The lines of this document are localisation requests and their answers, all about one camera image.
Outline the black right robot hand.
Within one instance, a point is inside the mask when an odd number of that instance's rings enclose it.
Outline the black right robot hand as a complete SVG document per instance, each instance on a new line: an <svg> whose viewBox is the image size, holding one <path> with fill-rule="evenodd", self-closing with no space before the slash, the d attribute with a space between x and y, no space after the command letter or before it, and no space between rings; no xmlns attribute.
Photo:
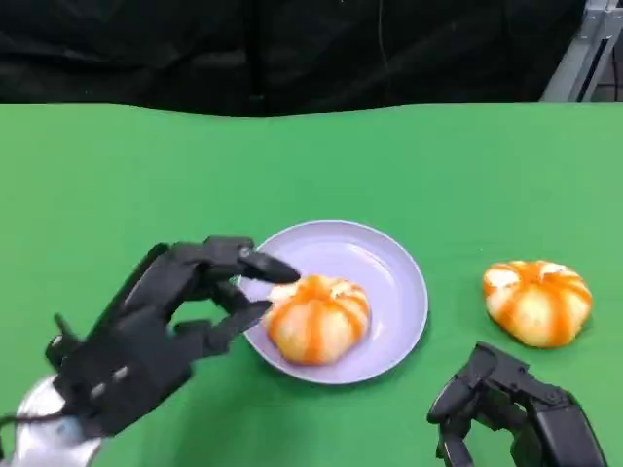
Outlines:
<svg viewBox="0 0 623 467"><path fill-rule="evenodd" d="M435 455L447 466L472 466L465 438L474 421L509 432L517 466L606 466L604 451L577 399L545 383L530 365L479 341L427 414L438 427Z"/></svg>

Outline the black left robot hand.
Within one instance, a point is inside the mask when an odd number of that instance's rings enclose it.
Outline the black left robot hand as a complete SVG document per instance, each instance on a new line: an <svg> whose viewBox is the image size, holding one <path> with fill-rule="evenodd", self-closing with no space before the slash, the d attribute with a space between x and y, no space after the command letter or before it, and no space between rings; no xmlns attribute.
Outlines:
<svg viewBox="0 0 623 467"><path fill-rule="evenodd" d="M53 386L88 439L113 437L192 376L194 361L223 355L271 307L233 283L291 284L300 274L248 237L155 245L80 339L60 315L46 349Z"/></svg>

